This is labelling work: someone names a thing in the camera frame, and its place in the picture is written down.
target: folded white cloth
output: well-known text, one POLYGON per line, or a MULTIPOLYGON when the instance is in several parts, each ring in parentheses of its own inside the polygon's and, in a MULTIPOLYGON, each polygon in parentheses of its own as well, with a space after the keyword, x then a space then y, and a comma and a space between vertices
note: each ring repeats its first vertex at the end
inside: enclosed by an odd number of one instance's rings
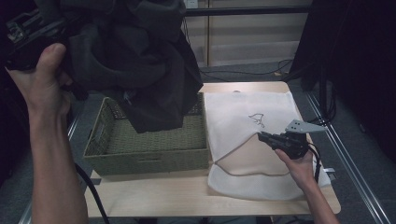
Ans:
MULTIPOLYGON (((208 141, 214 164, 208 185, 242 199, 289 200, 303 195, 285 164, 257 133, 284 133, 300 119, 290 92, 205 93, 208 141)), ((321 171, 321 187, 330 179, 321 171)))

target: wicker basket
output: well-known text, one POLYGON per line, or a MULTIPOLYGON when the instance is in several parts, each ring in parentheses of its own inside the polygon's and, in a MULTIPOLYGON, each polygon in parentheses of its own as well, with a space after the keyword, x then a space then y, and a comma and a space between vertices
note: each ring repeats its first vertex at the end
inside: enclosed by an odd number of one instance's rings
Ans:
POLYGON ((105 98, 84 152, 99 175, 128 175, 206 169, 203 97, 184 117, 183 127, 137 133, 117 103, 105 98))

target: black garment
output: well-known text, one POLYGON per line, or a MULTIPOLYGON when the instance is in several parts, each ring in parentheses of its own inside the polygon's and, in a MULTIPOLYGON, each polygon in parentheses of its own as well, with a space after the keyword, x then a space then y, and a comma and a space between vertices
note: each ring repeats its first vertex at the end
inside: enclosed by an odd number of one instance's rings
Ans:
POLYGON ((118 101, 138 133, 180 128, 203 85, 180 31, 183 1, 63 0, 61 5, 92 14, 92 22, 69 38, 75 81, 118 101))

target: drawing on fabric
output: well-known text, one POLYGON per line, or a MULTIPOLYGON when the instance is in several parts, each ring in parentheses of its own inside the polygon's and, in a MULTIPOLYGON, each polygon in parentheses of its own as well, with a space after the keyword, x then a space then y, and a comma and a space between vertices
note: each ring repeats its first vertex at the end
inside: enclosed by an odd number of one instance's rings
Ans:
POLYGON ((262 118, 264 114, 254 114, 249 116, 257 125, 261 125, 263 128, 265 127, 264 123, 262 123, 262 118))

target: light wood tabletop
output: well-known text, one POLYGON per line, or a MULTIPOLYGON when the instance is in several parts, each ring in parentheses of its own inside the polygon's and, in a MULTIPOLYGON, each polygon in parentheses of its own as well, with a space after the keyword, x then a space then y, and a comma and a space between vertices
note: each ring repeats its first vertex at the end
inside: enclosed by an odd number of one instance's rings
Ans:
MULTIPOLYGON (((284 82, 206 83, 202 92, 287 92, 284 82)), ((207 185, 208 170, 143 175, 99 176, 96 189, 109 217, 211 217, 309 214, 304 197, 290 201, 250 201, 219 195, 207 185)), ((334 213, 341 211, 332 186, 321 189, 334 213)), ((85 198, 89 217, 100 217, 91 192, 85 198)))

